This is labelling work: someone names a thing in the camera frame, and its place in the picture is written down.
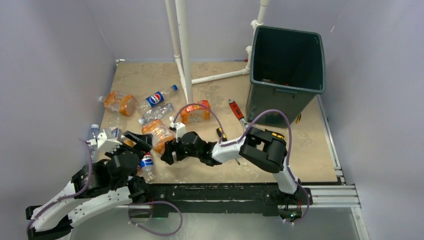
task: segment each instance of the red screwdriver handle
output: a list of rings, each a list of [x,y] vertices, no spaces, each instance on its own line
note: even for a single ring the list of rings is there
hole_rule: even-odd
[[[243,116],[242,111],[240,111],[240,108],[237,105],[237,103],[235,102],[229,103],[229,106],[238,120],[245,118],[245,116]]]

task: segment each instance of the orange juice bottle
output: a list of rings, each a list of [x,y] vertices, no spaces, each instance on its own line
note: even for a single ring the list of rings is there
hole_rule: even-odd
[[[120,142],[132,148],[134,147],[134,142],[131,141],[131,139],[129,139],[128,137],[125,137],[124,135],[120,136]]]
[[[174,132],[169,130],[167,126],[165,126],[165,124],[159,119],[155,119],[151,123],[144,125],[141,131],[143,134],[153,135],[151,143],[153,150],[161,155],[164,154],[165,143],[175,138]]]
[[[138,101],[131,95],[120,91],[112,91],[107,97],[98,98],[111,113],[131,116],[137,109]]]
[[[202,100],[195,102],[196,104],[204,105],[208,108],[211,108],[208,100]],[[211,116],[211,113],[206,108],[199,105],[190,105],[186,107],[181,112],[181,122],[183,124],[192,124],[195,122],[200,122],[203,120],[208,120]]]

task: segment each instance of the white robotic arm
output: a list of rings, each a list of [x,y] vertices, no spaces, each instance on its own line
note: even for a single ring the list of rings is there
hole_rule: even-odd
[[[186,126],[181,122],[173,123],[172,118],[170,128],[175,131],[175,140],[166,143],[161,157],[170,165],[185,157],[199,158],[208,166],[243,157],[272,173],[281,192],[294,194],[298,189],[298,178],[292,178],[286,164],[286,142],[281,134],[252,127],[245,136],[218,144],[201,140],[195,132],[186,132]],[[264,143],[263,150],[257,149],[261,143]]]
[[[135,175],[140,159],[151,149],[146,142],[150,139],[151,143],[152,136],[131,132],[124,135],[136,142],[134,147],[115,140],[108,129],[98,135],[97,141],[88,141],[98,144],[98,151],[106,152],[111,159],[92,163],[90,181],[87,164],[46,204],[28,207],[28,239],[59,239],[91,217],[147,197],[146,182]]]

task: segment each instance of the white pvc pipe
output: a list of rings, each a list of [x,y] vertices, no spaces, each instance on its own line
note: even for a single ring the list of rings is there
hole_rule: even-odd
[[[257,19],[251,23],[253,27],[253,37],[255,37],[256,28],[264,24],[265,11],[267,10],[267,5],[269,2],[270,0],[260,0],[260,7],[259,7],[259,13],[257,15]],[[248,70],[251,68],[252,48],[253,48],[253,38],[252,38],[252,44],[246,48],[247,55],[248,55],[246,69]]]
[[[246,68],[243,68],[242,70],[238,70],[238,71],[232,71],[232,72],[222,73],[218,75],[193,79],[191,82],[193,84],[200,84],[200,83],[205,83],[205,82],[214,81],[218,79],[226,79],[226,78],[231,78],[231,77],[246,75],[246,74],[249,74],[249,71]]]
[[[259,14],[257,15],[256,19],[259,25],[264,23],[265,10],[267,10],[267,5],[269,2],[269,0],[260,0]]]
[[[192,63],[190,62],[189,31],[186,19],[186,1],[175,0],[176,19],[178,21],[179,41],[181,43],[181,55],[185,78],[185,89],[187,92],[187,103],[193,103]]]
[[[184,78],[183,66],[181,65],[181,59],[175,58],[176,67],[178,68],[179,81],[181,82],[181,88],[184,91],[185,101],[188,103],[189,98],[187,97],[186,79]]]
[[[175,57],[175,59],[177,59],[180,57],[180,49],[178,48],[177,30],[175,28],[175,15],[171,7],[171,0],[165,0],[165,4],[166,13],[168,14],[169,30],[171,31],[173,56]]]

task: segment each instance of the plastic bottle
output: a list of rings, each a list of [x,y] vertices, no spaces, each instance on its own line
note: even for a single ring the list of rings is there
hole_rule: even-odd
[[[209,105],[208,100],[197,101],[195,103],[204,105],[209,109],[211,108],[211,105]],[[211,113],[206,108],[199,105],[190,105],[181,112],[181,122],[183,124],[192,124],[208,120],[210,118],[210,115]]]
[[[170,99],[172,96],[177,94],[178,87],[177,85],[172,85],[171,87],[168,87],[164,90],[157,91],[153,93],[151,96],[146,98],[145,100],[142,100],[138,104],[138,112],[140,113],[140,116],[145,114],[147,111],[149,111],[153,106],[160,104],[165,99]]]
[[[128,137],[125,137],[124,135],[121,135],[120,142],[124,143],[124,144],[126,144],[130,147],[134,147],[134,142],[131,141],[131,139],[129,139]]]
[[[155,165],[153,165],[153,158],[150,152],[146,153],[140,160],[140,166],[143,178],[146,182],[153,182],[156,179],[155,176]]]
[[[174,132],[169,130],[167,126],[159,119],[153,120],[151,123],[146,124],[141,131],[143,134],[152,134],[153,150],[159,154],[164,154],[165,143],[174,139]]]
[[[108,126],[117,127],[124,131],[125,129],[127,129],[127,121],[128,121],[128,117],[126,116],[121,116],[118,114],[110,114]]]
[[[131,116],[137,109],[138,101],[131,95],[120,91],[112,91],[107,97],[101,96],[98,100],[104,107],[114,114]]]
[[[171,103],[166,103],[159,106],[154,106],[148,110],[143,117],[138,120],[138,122],[143,126],[153,122],[155,119],[161,119],[166,116],[168,113],[172,112],[174,107]]]
[[[92,139],[96,140],[98,134],[99,134],[99,125],[97,125],[97,124],[91,125],[91,128],[88,131],[87,141],[92,140]],[[96,140],[95,143],[96,144],[91,144],[90,145],[90,149],[89,149],[90,150],[91,161],[93,163],[95,162],[94,157],[95,157],[95,154],[96,154],[96,151],[97,151],[97,148],[98,148],[98,146],[97,146],[97,140]]]

